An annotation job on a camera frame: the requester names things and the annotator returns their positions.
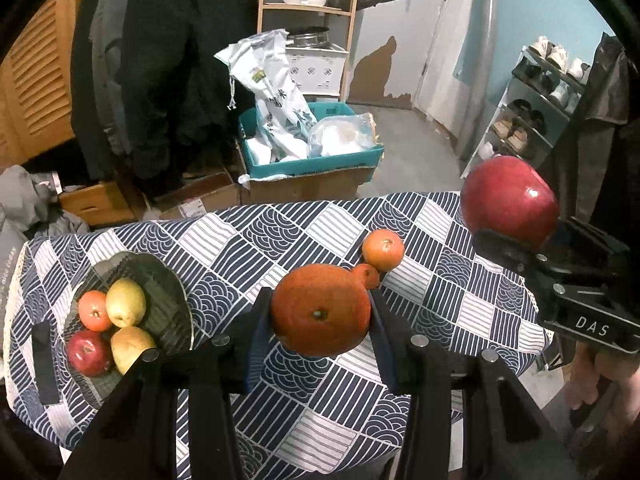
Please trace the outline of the wooden drawer box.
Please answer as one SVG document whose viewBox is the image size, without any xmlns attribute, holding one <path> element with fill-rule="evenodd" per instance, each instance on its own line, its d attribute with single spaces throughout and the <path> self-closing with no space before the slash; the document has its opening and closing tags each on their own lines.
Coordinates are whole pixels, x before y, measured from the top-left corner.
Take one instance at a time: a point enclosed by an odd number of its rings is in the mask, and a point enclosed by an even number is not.
<svg viewBox="0 0 640 480">
<path fill-rule="evenodd" d="M 77 191 L 63 192 L 61 207 L 89 226 L 114 226 L 136 220 L 116 182 L 101 182 Z"/>
</svg>

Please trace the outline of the wooden louvered wardrobe door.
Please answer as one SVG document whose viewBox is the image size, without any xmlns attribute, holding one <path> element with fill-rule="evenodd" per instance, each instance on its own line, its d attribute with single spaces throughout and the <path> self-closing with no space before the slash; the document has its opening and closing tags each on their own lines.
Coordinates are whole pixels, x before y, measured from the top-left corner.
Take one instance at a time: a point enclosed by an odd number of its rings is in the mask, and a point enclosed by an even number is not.
<svg viewBox="0 0 640 480">
<path fill-rule="evenodd" d="M 70 54 L 80 0 L 46 0 L 1 64 L 1 167 L 72 140 Z"/>
</svg>

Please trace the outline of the yellow-green pear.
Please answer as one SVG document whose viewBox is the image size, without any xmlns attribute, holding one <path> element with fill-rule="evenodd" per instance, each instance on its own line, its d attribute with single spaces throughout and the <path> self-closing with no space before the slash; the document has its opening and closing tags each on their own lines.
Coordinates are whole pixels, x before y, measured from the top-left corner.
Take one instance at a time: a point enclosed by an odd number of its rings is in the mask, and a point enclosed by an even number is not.
<svg viewBox="0 0 640 480">
<path fill-rule="evenodd" d="M 138 326 L 121 328 L 111 338 L 113 361 L 122 375 L 128 372 L 145 350 L 155 347 L 152 336 Z"/>
<path fill-rule="evenodd" d="M 108 289 L 105 307 L 108 318 L 116 327 L 138 325 L 146 312 L 144 291 L 130 278 L 120 278 Z"/>
</svg>

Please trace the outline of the wooden shelf rack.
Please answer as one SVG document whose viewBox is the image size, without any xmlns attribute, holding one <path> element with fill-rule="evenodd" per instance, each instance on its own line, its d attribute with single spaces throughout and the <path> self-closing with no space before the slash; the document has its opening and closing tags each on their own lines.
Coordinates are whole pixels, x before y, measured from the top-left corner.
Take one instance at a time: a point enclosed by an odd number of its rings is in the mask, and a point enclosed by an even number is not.
<svg viewBox="0 0 640 480">
<path fill-rule="evenodd" d="M 349 8 L 347 11 L 345 11 L 339 8 L 334 8 L 333 6 L 310 6 L 306 3 L 268 2 L 267 0 L 258 0 L 258 18 L 256 30 L 258 32 L 262 32 L 262 30 L 264 29 L 264 13 L 266 11 L 305 12 L 318 14 L 322 16 L 322 18 L 324 18 L 324 26 L 329 26 L 330 18 L 333 18 L 334 16 L 340 16 L 341 18 L 348 19 L 345 36 L 345 49 L 347 54 L 350 54 L 350 51 L 352 50 L 352 38 L 354 38 L 354 30 L 356 24 L 357 1 L 358 0 L 349 0 Z"/>
</svg>

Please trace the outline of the grey tote bag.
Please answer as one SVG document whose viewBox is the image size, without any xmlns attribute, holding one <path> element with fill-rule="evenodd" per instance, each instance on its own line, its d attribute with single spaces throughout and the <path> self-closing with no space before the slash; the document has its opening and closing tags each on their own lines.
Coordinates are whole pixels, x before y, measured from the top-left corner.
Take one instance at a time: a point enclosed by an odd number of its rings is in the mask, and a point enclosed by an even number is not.
<svg viewBox="0 0 640 480">
<path fill-rule="evenodd" d="M 1 233 L 0 301 L 2 312 L 6 310 L 6 300 L 8 300 L 17 257 L 20 255 L 24 243 L 25 237 L 21 232 L 9 230 Z"/>
</svg>

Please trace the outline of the small tangerine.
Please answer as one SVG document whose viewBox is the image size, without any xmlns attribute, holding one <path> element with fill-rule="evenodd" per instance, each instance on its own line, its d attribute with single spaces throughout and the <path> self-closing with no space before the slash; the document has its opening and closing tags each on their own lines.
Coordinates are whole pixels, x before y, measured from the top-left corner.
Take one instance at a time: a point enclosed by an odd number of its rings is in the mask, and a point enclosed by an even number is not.
<svg viewBox="0 0 640 480">
<path fill-rule="evenodd" d="M 359 263 L 352 268 L 352 275 L 367 290 L 380 286 L 380 274 L 369 263 Z"/>
<path fill-rule="evenodd" d="M 363 259 L 378 272 L 390 272 L 397 268 L 405 255 L 405 245 L 400 236 L 391 230 L 370 232 L 361 247 Z"/>
</svg>

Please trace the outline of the steel pot on box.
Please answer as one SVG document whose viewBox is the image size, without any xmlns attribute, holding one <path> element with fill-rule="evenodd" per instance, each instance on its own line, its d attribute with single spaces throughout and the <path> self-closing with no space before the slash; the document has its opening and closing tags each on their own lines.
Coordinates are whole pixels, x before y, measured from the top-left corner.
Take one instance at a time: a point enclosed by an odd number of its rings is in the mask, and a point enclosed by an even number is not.
<svg viewBox="0 0 640 480">
<path fill-rule="evenodd" d="M 292 48 L 321 49 L 331 44 L 329 29 L 323 26 L 306 26 L 288 30 L 286 45 Z"/>
</svg>

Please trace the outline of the brown cardboard box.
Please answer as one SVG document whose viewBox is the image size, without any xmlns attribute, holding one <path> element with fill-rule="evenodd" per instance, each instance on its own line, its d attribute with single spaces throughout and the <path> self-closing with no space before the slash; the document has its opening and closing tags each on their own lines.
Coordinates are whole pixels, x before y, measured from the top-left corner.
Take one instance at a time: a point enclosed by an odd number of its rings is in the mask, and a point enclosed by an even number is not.
<svg viewBox="0 0 640 480">
<path fill-rule="evenodd" d="M 240 202 L 274 204 L 308 200 L 353 200 L 358 188 L 373 177 L 375 167 L 337 169 L 280 180 L 238 183 Z"/>
</svg>

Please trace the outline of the grey clothes pile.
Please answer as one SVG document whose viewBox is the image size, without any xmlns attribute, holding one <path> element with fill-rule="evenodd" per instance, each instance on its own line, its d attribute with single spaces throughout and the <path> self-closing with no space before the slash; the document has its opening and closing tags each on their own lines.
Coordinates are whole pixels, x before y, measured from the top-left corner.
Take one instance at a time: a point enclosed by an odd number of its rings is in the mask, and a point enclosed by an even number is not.
<svg viewBox="0 0 640 480">
<path fill-rule="evenodd" d="M 58 202 L 54 174 L 30 174 L 11 166 L 1 174 L 1 236 L 25 243 L 38 237 L 86 234 L 88 223 Z"/>
</svg>

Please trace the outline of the red apple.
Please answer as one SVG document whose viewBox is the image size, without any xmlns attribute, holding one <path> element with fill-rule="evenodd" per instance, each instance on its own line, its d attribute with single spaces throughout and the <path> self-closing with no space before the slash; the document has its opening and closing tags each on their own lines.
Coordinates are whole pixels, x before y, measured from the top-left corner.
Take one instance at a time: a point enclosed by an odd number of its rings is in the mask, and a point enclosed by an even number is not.
<svg viewBox="0 0 640 480">
<path fill-rule="evenodd" d="M 558 200 L 524 160 L 499 156 L 482 162 L 464 179 L 460 193 L 464 223 L 471 233 L 491 230 L 539 248 L 556 230 Z"/>
<path fill-rule="evenodd" d="M 110 346 L 92 330 L 80 330 L 70 337 L 67 357 L 73 369 L 86 377 L 102 376 L 113 366 Z"/>
</svg>

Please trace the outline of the white rice bag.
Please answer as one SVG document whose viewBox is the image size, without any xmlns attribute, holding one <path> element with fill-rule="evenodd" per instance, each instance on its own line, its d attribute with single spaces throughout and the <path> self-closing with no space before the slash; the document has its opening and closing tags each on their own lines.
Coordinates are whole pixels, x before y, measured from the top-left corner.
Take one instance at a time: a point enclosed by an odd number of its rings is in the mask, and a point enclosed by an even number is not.
<svg viewBox="0 0 640 480">
<path fill-rule="evenodd" d="M 317 118 L 291 77 L 286 56 L 288 32 L 260 32 L 229 44 L 215 54 L 227 66 L 230 82 L 242 84 L 255 98 L 257 136 L 271 148 L 271 159 L 306 159 L 310 130 Z"/>
</svg>

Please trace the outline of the small labelled cardboard box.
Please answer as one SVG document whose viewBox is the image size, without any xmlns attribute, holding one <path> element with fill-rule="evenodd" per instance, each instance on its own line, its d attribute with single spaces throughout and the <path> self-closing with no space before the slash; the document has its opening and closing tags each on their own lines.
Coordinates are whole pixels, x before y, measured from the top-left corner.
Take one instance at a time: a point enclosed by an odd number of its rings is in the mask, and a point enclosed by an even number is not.
<svg viewBox="0 0 640 480">
<path fill-rule="evenodd" d="M 178 190 L 149 201 L 143 220 L 181 220 L 239 205 L 238 185 L 226 170 L 191 179 Z"/>
</svg>

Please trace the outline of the white patterned storage box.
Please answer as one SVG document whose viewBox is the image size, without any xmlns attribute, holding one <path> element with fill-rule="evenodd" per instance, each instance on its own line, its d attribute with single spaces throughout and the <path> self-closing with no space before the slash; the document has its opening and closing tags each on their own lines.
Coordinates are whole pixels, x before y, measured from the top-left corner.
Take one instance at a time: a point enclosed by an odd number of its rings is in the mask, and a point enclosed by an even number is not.
<svg viewBox="0 0 640 480">
<path fill-rule="evenodd" d="M 286 48 L 290 75 L 303 94 L 338 98 L 348 51 L 337 44 L 325 48 Z"/>
</svg>

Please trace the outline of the black hanging coat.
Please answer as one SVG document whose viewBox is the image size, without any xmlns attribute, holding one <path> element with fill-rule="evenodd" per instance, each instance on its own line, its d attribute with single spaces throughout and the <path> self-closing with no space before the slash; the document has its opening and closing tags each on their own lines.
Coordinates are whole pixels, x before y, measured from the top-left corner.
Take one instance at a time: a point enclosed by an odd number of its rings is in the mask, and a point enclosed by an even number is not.
<svg viewBox="0 0 640 480">
<path fill-rule="evenodd" d="M 128 174 L 159 198 L 232 162 L 253 98 L 215 55 L 255 31 L 257 11 L 257 0 L 81 0 L 70 123 L 90 177 Z"/>
</svg>

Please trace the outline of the teal storage box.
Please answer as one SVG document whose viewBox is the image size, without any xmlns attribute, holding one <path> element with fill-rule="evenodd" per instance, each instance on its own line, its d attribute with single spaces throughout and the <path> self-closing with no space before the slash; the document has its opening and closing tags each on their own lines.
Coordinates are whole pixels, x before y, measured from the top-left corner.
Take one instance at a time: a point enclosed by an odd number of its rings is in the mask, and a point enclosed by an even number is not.
<svg viewBox="0 0 640 480">
<path fill-rule="evenodd" d="M 359 115 L 343 102 L 311 102 L 309 107 L 318 120 L 336 115 Z M 243 155 L 246 172 L 252 180 L 278 180 L 337 169 L 376 167 L 384 153 L 384 146 L 380 140 L 381 146 L 372 150 L 328 157 L 277 156 L 276 149 L 271 148 L 267 159 L 268 143 L 259 137 L 254 110 L 241 115 L 239 135 L 240 152 Z"/>
</svg>

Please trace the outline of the medium orange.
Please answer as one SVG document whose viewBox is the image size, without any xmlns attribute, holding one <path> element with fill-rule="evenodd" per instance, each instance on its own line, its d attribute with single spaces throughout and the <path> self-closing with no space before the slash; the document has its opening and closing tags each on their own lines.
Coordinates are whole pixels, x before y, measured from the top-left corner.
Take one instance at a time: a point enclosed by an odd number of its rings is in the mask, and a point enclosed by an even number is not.
<svg viewBox="0 0 640 480">
<path fill-rule="evenodd" d="M 87 330 L 103 333 L 109 330 L 113 323 L 106 310 L 106 293 L 100 290 L 89 290 L 77 301 L 80 322 Z"/>
</svg>

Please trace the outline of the blue white patterned tablecloth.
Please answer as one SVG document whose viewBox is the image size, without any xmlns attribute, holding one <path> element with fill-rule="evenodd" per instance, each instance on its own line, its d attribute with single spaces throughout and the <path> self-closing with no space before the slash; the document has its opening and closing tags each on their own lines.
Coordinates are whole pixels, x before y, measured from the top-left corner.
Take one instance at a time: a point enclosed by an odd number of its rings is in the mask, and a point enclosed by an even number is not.
<svg viewBox="0 0 640 480">
<path fill-rule="evenodd" d="M 381 290 L 416 333 L 462 354 L 494 349 L 515 373 L 548 346 L 551 336 L 537 324 L 523 280 L 474 252 L 455 192 L 236 206 L 29 242 L 4 332 L 9 406 L 63 448 L 73 448 L 89 426 L 96 411 L 72 383 L 63 330 L 75 287 L 102 260 L 119 252 L 162 260 L 183 284 L 194 339 L 204 342 L 288 271 L 311 263 L 356 266 L 363 239 L 378 229 L 404 242 L 404 258 L 383 276 Z M 53 405 L 40 403 L 32 357 L 32 326 L 44 320 L 60 395 Z M 249 479 L 354 471 L 400 448 L 409 408 L 383 385 L 368 342 L 329 359 L 306 359 L 273 342 L 256 388 L 231 405 Z"/>
</svg>

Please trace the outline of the dark glass ribbed plate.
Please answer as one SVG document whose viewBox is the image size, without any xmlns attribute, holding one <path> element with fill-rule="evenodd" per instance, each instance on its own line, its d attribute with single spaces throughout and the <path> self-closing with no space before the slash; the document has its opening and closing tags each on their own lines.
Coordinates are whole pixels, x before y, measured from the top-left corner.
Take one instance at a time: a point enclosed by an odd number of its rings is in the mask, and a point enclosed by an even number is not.
<svg viewBox="0 0 640 480">
<path fill-rule="evenodd" d="M 186 291 L 178 276 L 168 269 L 159 258 L 148 254 L 119 252 L 111 258 L 94 264 L 87 276 L 73 291 L 70 313 L 66 316 L 63 330 L 64 352 L 70 366 L 72 383 L 81 392 L 82 398 L 92 407 L 100 408 L 124 375 L 120 374 L 113 361 L 112 368 L 102 376 L 86 377 L 74 370 L 67 357 L 70 337 L 80 330 L 86 330 L 78 315 L 77 301 L 89 290 L 107 293 L 120 278 L 130 278 L 144 291 L 146 312 L 142 321 L 135 326 L 149 333 L 155 344 L 154 350 L 174 356 L 193 348 L 194 326 Z M 111 338 L 120 328 L 113 326 L 100 333 L 111 348 Z"/>
</svg>

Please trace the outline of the shoe rack with shoes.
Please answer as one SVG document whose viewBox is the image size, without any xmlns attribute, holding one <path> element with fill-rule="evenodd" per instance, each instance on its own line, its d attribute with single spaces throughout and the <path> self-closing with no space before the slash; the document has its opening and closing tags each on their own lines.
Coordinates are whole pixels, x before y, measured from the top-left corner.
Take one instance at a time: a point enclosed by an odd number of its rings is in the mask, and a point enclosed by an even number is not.
<svg viewBox="0 0 640 480">
<path fill-rule="evenodd" d="M 591 65 L 546 36 L 521 48 L 518 62 L 470 159 L 465 178 L 482 162 L 513 156 L 539 168 L 585 92 Z"/>
</svg>

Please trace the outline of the large orange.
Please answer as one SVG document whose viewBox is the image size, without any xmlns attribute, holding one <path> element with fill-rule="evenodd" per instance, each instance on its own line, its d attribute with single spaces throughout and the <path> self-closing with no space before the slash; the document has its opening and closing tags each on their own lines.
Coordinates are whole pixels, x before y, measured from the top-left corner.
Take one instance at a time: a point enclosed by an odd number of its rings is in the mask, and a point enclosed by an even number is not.
<svg viewBox="0 0 640 480">
<path fill-rule="evenodd" d="M 271 326 L 280 343 L 310 358 L 327 358 L 360 345 L 369 331 L 367 289 L 349 272 L 308 264 L 288 272 L 274 289 Z"/>
</svg>

